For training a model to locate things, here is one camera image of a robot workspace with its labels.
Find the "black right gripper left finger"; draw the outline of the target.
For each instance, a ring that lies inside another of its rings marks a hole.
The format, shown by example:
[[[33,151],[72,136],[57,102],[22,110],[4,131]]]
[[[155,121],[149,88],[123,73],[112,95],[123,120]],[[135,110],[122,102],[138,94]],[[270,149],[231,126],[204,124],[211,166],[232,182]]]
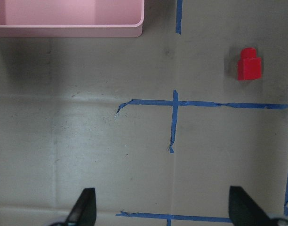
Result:
[[[95,188],[85,188],[81,192],[71,212],[65,220],[66,226],[94,226],[96,223]]]

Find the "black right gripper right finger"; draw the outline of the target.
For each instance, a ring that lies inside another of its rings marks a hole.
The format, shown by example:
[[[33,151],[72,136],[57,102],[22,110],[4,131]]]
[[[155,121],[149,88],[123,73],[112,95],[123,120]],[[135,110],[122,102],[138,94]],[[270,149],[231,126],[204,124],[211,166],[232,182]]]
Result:
[[[234,226],[277,226],[241,186],[230,186],[229,218]]]

